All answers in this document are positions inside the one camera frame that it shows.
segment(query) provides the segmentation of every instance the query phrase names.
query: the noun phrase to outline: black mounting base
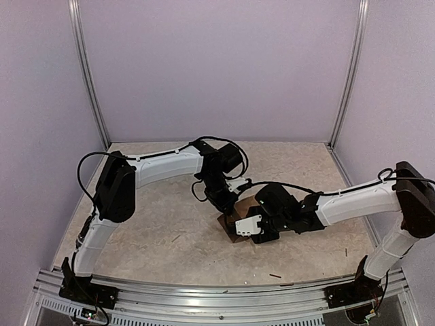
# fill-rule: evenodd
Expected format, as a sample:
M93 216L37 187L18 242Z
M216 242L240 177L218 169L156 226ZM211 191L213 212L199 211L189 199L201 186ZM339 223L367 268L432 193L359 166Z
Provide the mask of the black mounting base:
M92 284L92 277L76 277L69 267L68 257L62 263L64 276L59 296L90 306L114 309L119 290L106 285Z
M357 304L374 299L374 296L381 297L383 290L380 287L373 287L370 292L365 294L356 293L355 282L332 285L325 288L325 296L328 301L329 308L337 308L343 306L349 306L351 304Z

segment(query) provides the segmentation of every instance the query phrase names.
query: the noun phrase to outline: beige table surface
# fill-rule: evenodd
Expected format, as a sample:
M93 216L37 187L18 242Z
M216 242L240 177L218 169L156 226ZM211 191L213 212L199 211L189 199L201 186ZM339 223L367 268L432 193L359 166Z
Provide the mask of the beige table surface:
M110 150L152 153L180 145L184 143L118 143ZM324 144L239 145L249 156L245 176L253 181L282 181L324 191L344 188ZM92 192L95 179L90 183ZM294 283L354 273L363 256L373 250L361 219L301 235L282 232L281 239L264 244L250 240L232 244L217 221L219 212L208 202L196 201L191 194L190 186L195 180L186 175L138 189L135 214L112 234L94 274L183 285ZM246 196L258 190L251 189ZM299 200L305 196L290 191ZM89 210L90 201L83 197L60 245L55 266L59 267L65 256L71 256Z

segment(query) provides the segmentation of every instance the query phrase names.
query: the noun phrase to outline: robotic manipulator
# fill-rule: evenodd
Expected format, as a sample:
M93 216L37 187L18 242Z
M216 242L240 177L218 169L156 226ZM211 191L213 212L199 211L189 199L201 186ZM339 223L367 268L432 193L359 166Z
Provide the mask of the robotic manipulator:
M203 140L210 138L213 139L201 137L173 151L135 156L124 156L119 151L106 154L108 158L92 197L94 207L77 237L71 266L68 257L62 265L60 296L91 305L91 299L97 297L102 307L114 308L118 290L91 283L92 272L112 232L135 212L136 189L148 183L193 175L204 182L206 199L219 212L231 214L241 193L255 184L242 177L247 169L243 150L231 141L215 149ZM239 176L229 177L228 173L240 165ZM330 308L367 302L385 294L380 284L388 270L419 239L435 233L435 191L422 179L408 162L399 162L395 170L385 169L369 183L333 193L313 192L301 201L280 183L271 182L255 195L259 205L250 207L246 218L228 229L260 244L278 239L284 231L301 234L355 217L401 212L382 243L362 259L354 281L325 290ZM370 311L373 310L365 306L362 316Z

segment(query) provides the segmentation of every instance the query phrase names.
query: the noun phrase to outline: white wall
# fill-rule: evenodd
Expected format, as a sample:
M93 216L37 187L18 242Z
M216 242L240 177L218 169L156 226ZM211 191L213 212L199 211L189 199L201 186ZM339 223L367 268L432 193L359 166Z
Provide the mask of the white wall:
M361 61L338 141L354 183L408 160L435 178L435 2L371 1ZM393 216L372 219L380 236ZM423 325L435 320L435 237L403 261Z
M359 3L81 1L111 139L327 141Z
M67 2L1 1L0 44L0 324L12 326L81 196L78 160L102 146Z

